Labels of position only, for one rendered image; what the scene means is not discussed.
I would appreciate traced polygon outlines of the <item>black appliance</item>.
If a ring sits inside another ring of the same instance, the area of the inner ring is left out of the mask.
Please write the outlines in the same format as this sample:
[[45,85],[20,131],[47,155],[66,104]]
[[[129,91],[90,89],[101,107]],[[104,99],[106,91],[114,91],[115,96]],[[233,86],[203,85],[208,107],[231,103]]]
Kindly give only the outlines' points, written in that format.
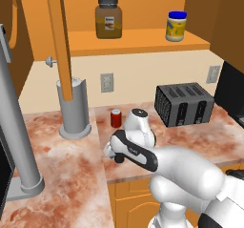
[[244,128],[244,73],[228,62],[223,63],[214,101]]

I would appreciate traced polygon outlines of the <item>red shaker with grey top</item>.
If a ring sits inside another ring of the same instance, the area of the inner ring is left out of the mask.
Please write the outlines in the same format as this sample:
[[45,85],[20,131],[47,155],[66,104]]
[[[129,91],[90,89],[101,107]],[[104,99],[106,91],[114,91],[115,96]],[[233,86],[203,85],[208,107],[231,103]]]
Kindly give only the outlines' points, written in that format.
[[122,113],[120,110],[111,111],[111,126],[114,128],[119,128],[122,124]]

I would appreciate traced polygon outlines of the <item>brown wall cabinet door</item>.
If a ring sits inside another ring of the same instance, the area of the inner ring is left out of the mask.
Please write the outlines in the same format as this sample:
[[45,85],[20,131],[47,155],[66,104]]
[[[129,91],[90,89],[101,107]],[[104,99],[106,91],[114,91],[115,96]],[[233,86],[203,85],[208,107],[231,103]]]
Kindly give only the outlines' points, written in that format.
[[7,33],[12,56],[10,75],[20,96],[33,63],[33,53],[21,0],[0,0],[0,24]]

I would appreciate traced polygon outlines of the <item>orange base cabinet drawer front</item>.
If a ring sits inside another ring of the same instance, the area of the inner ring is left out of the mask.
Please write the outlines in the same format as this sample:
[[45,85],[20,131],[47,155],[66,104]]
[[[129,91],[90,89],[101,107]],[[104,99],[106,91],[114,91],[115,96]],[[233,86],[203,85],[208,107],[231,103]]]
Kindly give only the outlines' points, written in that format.
[[142,178],[115,184],[115,197],[117,199],[128,197],[139,197],[147,195],[149,190],[149,178]]

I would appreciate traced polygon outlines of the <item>orange base cabinet door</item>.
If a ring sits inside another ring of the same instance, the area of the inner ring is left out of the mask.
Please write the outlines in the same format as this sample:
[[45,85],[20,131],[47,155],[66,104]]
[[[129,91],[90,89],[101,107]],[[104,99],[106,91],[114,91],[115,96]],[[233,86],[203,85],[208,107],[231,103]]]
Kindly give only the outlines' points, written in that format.
[[148,228],[160,204],[151,195],[118,199],[115,203],[115,228]]

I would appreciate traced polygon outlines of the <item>orange open cabinet door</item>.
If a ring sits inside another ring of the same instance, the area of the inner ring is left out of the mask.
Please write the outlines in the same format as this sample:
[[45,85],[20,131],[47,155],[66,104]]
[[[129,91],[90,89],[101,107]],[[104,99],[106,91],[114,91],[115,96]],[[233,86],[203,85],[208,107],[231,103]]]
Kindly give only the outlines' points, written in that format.
[[65,17],[64,0],[47,1],[50,12],[51,31],[57,60],[61,92],[65,101],[72,101],[71,54]]

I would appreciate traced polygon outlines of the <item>mayonnaise jar with blue lid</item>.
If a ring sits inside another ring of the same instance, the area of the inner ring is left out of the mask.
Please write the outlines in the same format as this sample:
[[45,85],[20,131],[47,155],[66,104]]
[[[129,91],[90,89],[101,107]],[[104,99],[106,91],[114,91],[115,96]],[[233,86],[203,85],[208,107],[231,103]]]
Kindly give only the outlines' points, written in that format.
[[172,42],[181,41],[184,38],[186,21],[187,13],[185,11],[170,11],[168,14],[166,39]]

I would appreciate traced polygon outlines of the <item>grey column with flat base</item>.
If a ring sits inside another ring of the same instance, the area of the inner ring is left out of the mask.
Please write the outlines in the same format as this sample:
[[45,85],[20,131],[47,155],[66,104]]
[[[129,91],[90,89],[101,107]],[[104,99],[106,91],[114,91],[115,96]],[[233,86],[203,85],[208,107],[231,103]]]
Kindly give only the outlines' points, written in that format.
[[4,25],[0,24],[0,126],[19,174],[10,181],[7,201],[35,197],[45,188],[11,80],[10,62],[8,38]]

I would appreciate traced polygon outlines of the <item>orange open wall cabinet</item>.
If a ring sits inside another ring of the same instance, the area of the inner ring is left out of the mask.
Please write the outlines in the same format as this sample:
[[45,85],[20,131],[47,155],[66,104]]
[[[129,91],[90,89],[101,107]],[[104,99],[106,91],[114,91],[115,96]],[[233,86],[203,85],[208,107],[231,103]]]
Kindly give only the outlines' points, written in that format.
[[[22,0],[33,58],[55,57],[48,0]],[[210,43],[185,32],[184,40],[165,39],[168,12],[183,10],[185,0],[118,0],[122,37],[102,40],[95,34],[97,0],[64,0],[71,55],[203,50]]]

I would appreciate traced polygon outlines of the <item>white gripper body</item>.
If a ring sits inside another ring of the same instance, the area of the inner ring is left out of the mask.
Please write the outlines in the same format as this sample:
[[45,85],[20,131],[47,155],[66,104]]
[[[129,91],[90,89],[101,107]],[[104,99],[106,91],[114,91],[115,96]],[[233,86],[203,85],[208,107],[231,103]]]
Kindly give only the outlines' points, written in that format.
[[103,153],[105,157],[115,158],[119,154],[120,141],[118,139],[111,139],[104,147]]

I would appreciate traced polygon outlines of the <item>brown jar with dark lid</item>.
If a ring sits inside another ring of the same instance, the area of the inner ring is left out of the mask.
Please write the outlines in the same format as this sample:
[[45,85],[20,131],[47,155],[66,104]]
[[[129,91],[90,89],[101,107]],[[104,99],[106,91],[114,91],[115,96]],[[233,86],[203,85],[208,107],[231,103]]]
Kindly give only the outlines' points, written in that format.
[[99,39],[122,37],[122,10],[118,7],[118,0],[98,0],[95,30]]

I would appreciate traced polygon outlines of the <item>dark grey toaster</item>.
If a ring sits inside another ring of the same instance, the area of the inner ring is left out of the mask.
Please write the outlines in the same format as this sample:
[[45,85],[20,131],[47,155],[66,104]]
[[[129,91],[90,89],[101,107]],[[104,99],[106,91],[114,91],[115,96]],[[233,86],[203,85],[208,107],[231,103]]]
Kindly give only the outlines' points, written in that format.
[[198,83],[158,85],[154,108],[167,127],[208,123],[214,98]]

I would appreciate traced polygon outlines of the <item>grey cylinder with round base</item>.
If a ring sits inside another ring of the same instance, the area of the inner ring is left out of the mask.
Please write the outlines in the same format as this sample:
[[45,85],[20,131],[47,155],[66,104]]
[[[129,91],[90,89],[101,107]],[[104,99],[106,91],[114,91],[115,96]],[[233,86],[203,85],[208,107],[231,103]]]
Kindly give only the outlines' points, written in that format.
[[72,101],[64,101],[60,81],[56,82],[63,123],[59,134],[68,140],[86,137],[92,130],[89,118],[86,80],[73,77]]

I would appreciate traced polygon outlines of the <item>grey wall outlet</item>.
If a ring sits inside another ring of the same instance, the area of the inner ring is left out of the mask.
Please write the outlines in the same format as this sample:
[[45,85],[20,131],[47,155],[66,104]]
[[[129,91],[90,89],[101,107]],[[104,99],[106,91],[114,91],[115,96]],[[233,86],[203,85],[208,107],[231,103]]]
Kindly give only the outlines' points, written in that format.
[[219,71],[220,71],[219,66],[210,66],[209,71],[208,71],[208,75],[207,75],[206,83],[207,84],[215,83],[217,80]]
[[101,92],[111,93],[113,91],[113,74],[112,73],[101,73]]

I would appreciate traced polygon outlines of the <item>grey cabinet door knob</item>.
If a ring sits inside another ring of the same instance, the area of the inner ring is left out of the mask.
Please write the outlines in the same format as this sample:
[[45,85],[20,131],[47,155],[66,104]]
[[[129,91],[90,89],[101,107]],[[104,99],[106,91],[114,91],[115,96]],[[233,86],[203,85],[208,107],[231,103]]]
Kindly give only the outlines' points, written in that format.
[[50,56],[46,59],[46,64],[52,68],[53,64],[56,63],[56,60],[53,60]]

